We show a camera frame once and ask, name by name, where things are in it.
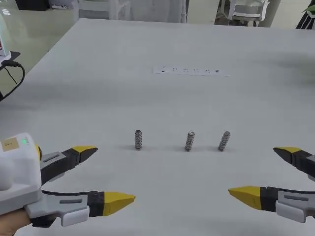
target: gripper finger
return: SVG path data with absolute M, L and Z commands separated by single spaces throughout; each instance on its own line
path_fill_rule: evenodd
M 97 148 L 94 146 L 76 146 L 63 152 L 43 155 L 40 161 L 41 181 L 44 185 L 55 180 L 91 157 Z

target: black cable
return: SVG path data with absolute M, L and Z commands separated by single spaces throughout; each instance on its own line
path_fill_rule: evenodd
M 8 74 L 9 74 L 9 76 L 11 77 L 11 79 L 15 82 L 15 84 L 17 85 L 18 83 L 16 82 L 16 80 L 13 78 L 13 76 L 10 74 L 10 71 L 7 69 L 7 68 L 4 68 L 7 72 L 8 72 Z
M 1 62 L 1 64 L 4 65 L 4 66 L 9 66 L 9 67 L 19 67 L 19 68 L 21 68 L 21 70 L 22 70 L 22 72 L 23 72 L 23 75 L 22 75 L 22 78 L 21 78 L 20 82 L 17 84 L 17 86 L 16 86 L 14 89 L 11 90 L 11 92 L 9 92 L 8 94 L 6 94 L 6 95 L 2 98 L 2 100 L 4 100 L 4 99 L 7 98 L 9 95 L 11 95 L 11 94 L 23 83 L 23 81 L 24 81 L 24 79 L 25 79 L 25 69 L 24 69 L 24 67 L 23 67 L 20 63 L 18 63 L 18 62 L 16 62 L 16 61 L 4 60 L 3 62 Z

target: white device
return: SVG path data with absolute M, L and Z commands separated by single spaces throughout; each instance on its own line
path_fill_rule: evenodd
M 37 202 L 40 197 L 39 147 L 27 133 L 0 141 L 0 214 Z

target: floor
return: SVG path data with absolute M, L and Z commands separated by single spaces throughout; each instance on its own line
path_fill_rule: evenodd
M 26 72 L 73 26 L 71 10 L 46 12 L 19 11 L 15 0 L 0 0 L 0 35 L 5 47 L 20 52 L 16 59 Z M 14 78 L 21 77 L 19 68 L 9 69 Z M 5 70 L 0 71 L 0 91 L 7 94 L 15 86 Z

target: yellow fingertip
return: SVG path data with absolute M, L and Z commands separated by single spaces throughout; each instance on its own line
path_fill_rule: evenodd
M 120 192 L 105 192 L 103 216 L 114 214 L 120 209 L 133 203 L 134 195 Z
M 282 149 L 282 150 L 286 150 L 286 151 L 288 151 L 288 152 L 290 152 L 290 153 L 295 153 L 295 152 L 301 150 L 299 147 L 275 147 L 275 148 L 277 148 L 277 149 Z
M 76 150 L 78 153 L 82 153 L 86 150 L 93 149 L 93 148 L 97 148 L 97 147 L 95 147 L 95 146 L 75 146 L 75 147 L 72 147 L 72 149 Z
M 257 210 L 261 210 L 260 187 L 244 186 L 230 188 L 228 191 L 233 197 L 245 203 L 246 205 Z

